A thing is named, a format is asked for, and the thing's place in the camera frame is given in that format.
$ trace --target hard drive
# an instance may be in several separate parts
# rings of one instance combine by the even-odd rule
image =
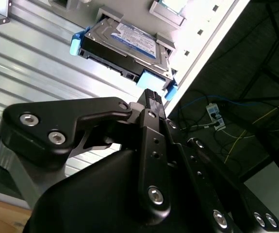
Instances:
[[[85,34],[79,55],[135,82],[145,70],[164,80],[164,87],[173,81],[165,47],[148,33],[112,18],[104,18]]]

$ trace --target yellow cable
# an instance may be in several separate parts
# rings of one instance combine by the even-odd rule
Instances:
[[[270,112],[264,114],[262,117],[258,118],[257,120],[255,120],[252,124],[255,124],[255,123],[258,122],[259,120],[265,118],[267,115],[271,114],[272,112],[274,112],[274,111],[277,110],[277,109],[279,109],[279,106],[276,107],[276,108],[274,108],[274,109],[272,109]],[[224,163],[226,163],[226,161],[228,160],[228,158],[229,158],[229,156],[230,156],[230,154],[231,154],[233,148],[235,147],[236,143],[238,142],[238,140],[240,140],[241,138],[243,138],[242,135],[243,135],[245,132],[246,132],[246,130],[244,130],[244,131],[241,133],[241,135],[236,139],[236,141],[233,143],[233,145],[232,145],[232,147],[231,147],[231,149],[230,149],[230,151],[229,151],[229,153],[228,153],[228,155],[227,155],[227,157],[226,157]]]

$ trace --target blue plastic clip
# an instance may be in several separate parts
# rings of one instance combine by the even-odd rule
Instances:
[[[73,56],[77,56],[79,54],[79,50],[81,48],[82,40],[84,35],[90,30],[90,27],[87,27],[85,30],[74,34],[71,38],[71,45],[69,53]]]
[[[165,80],[149,73],[144,70],[143,74],[140,76],[139,81],[136,84],[142,89],[150,89],[157,92],[160,96],[163,95],[163,86],[165,85]]]
[[[174,80],[167,87],[167,94],[165,95],[165,99],[167,101],[171,101],[174,95],[177,93],[177,91],[178,91],[178,85]]]

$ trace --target wooden floor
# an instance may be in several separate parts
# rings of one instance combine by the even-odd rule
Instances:
[[[30,210],[0,202],[0,233],[21,233],[30,215]]]

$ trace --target blue cable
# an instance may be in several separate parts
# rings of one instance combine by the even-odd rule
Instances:
[[[229,99],[227,99],[227,98],[224,98],[224,97],[222,97],[222,96],[209,95],[209,96],[202,96],[202,97],[200,97],[200,98],[195,99],[194,101],[191,101],[190,103],[187,103],[186,105],[182,106],[178,111],[180,111],[181,109],[183,109],[183,108],[185,108],[185,107],[187,107],[187,106],[193,104],[194,102],[196,102],[196,101],[198,101],[198,100],[202,100],[202,99],[205,99],[205,98],[207,98],[207,97],[219,98],[219,99],[221,99],[221,100],[225,100],[225,101],[227,101],[227,102],[230,102],[230,103],[233,103],[233,104],[237,104],[237,105],[241,105],[241,106],[255,106],[255,105],[259,104],[259,103],[238,103],[238,102],[231,101],[231,100],[229,100]]]

